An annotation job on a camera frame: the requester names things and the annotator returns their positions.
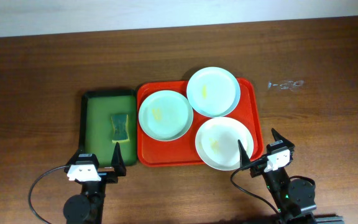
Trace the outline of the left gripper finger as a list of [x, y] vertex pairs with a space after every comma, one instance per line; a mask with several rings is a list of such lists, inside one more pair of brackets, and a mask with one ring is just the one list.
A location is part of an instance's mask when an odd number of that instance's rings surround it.
[[117, 142], [114, 147], [114, 152], [111, 160], [111, 167], [114, 169], [115, 174], [118, 177], [126, 176], [126, 166], [121, 154], [120, 144]]
[[82, 154], [82, 153], [84, 153], [84, 149], [79, 148], [79, 149], [74, 153], [74, 155], [72, 155], [72, 156], [70, 157], [70, 159], [69, 159], [68, 162], [67, 162], [67, 165], [73, 165], [73, 164], [75, 164], [75, 162], [76, 162], [77, 159], [78, 159], [78, 156], [79, 156], [80, 154]]

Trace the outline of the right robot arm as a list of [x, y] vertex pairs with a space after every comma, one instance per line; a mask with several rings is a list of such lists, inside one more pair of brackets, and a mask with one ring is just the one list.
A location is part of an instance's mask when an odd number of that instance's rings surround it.
[[[315, 181], [300, 175], [289, 176], [285, 167], [293, 160], [295, 145], [272, 129], [275, 142], [267, 145], [267, 153], [251, 161], [244, 144], [238, 140], [240, 167], [230, 177], [231, 182], [242, 192], [266, 203], [276, 214], [274, 223], [316, 223], [313, 211], [316, 210]], [[275, 205], [266, 199], [243, 189], [233, 181], [234, 176], [243, 170], [250, 170], [251, 177], [262, 176]]]

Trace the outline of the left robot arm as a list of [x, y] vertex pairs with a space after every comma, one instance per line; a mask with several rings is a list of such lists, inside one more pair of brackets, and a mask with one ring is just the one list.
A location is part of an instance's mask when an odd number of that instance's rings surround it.
[[113, 150], [112, 171], [99, 172], [96, 155], [79, 152], [73, 155], [67, 166], [65, 172], [69, 180], [81, 185], [81, 193], [70, 197], [63, 206], [63, 215], [67, 223], [101, 223], [106, 186], [116, 184], [119, 177], [126, 176], [120, 144], [117, 143]]

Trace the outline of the light blue plate top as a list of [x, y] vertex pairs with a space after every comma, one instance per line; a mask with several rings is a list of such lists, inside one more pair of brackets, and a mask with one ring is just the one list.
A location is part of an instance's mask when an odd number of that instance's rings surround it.
[[197, 113], [215, 118], [226, 116], [237, 107], [241, 89], [231, 72], [220, 67], [206, 67], [191, 76], [186, 96]]

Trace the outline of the white cream plate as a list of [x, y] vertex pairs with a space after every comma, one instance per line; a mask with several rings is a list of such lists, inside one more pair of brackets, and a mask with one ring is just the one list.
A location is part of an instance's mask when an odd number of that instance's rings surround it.
[[254, 152], [254, 139], [240, 121], [219, 117], [203, 123], [195, 137], [196, 151], [208, 166], [223, 171], [240, 168], [241, 142], [249, 157]]

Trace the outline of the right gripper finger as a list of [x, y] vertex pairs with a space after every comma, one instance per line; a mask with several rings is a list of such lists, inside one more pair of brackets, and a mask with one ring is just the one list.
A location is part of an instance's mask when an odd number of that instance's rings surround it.
[[247, 155], [245, 147], [243, 146], [240, 139], [237, 141], [237, 143], [238, 143], [239, 152], [240, 152], [240, 167], [247, 167], [250, 164], [249, 156]]
[[282, 141], [282, 143], [284, 143], [286, 147], [293, 148], [293, 143], [288, 139], [286, 139], [285, 137], [283, 137], [281, 134], [279, 134], [278, 131], [276, 131], [274, 128], [271, 129], [271, 132], [275, 141]]

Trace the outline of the light green plate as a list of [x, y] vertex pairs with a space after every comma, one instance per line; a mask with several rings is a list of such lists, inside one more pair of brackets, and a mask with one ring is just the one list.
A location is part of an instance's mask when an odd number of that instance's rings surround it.
[[190, 129], [193, 118], [193, 108], [187, 98], [172, 90], [149, 95], [138, 112], [143, 132], [158, 141], [173, 141], [182, 137]]

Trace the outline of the green yellow sponge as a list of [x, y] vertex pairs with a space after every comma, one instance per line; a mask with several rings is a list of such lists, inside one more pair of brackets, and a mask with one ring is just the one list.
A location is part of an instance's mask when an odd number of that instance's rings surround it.
[[129, 141], [128, 119], [127, 114], [114, 114], [111, 116], [112, 143]]

